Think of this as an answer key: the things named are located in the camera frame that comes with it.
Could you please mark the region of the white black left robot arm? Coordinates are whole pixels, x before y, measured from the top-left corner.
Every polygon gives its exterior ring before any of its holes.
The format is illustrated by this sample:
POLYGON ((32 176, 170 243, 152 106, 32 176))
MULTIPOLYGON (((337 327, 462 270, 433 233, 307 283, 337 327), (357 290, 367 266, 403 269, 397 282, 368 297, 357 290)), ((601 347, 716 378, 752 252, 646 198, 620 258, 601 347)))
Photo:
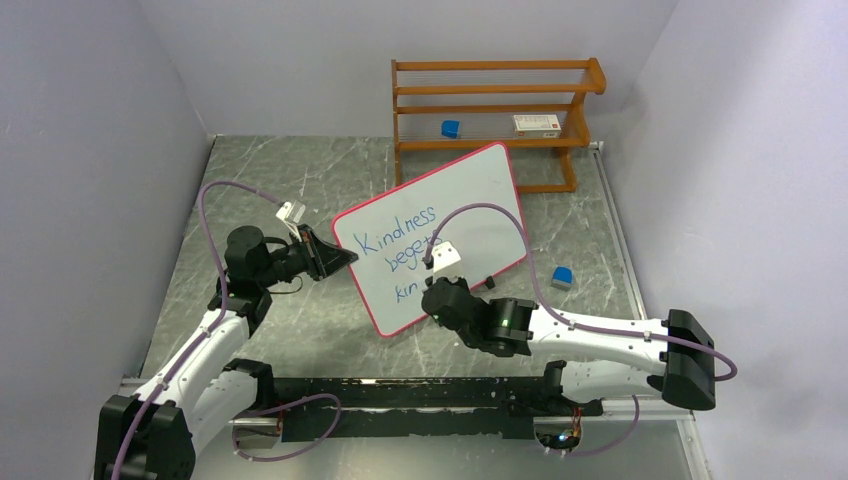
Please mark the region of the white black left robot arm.
POLYGON ((271 366, 236 359, 234 352, 264 320, 271 287, 302 274, 320 281, 357 259, 306 224, 288 241, 255 226, 231 231, 225 280, 190 339, 133 394, 114 395, 101 408, 94 478, 188 479, 198 455, 231 419, 271 411, 278 400, 271 366))

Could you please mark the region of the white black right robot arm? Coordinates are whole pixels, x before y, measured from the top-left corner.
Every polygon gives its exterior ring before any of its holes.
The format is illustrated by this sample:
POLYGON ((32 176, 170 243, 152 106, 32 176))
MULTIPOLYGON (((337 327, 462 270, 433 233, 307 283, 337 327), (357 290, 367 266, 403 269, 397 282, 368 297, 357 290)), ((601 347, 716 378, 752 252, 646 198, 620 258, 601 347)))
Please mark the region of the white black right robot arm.
POLYGON ((428 284, 421 306, 471 349, 565 361, 560 376, 539 389, 550 413, 630 395, 657 395, 687 410, 716 406, 715 343, 685 310, 642 320, 547 311, 533 300, 484 300, 470 292, 465 280, 446 278, 428 284))

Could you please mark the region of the pink framed whiteboard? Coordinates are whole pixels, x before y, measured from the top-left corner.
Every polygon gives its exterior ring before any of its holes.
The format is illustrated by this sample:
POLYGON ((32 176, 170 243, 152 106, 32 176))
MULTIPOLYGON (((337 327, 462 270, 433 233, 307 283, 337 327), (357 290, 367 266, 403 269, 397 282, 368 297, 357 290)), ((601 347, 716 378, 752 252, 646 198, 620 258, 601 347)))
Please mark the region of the pink framed whiteboard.
POLYGON ((391 337, 424 316, 429 241, 457 248, 478 287, 525 258, 522 219, 508 150, 493 143, 338 214, 332 231, 358 257, 350 269, 375 330, 391 337))

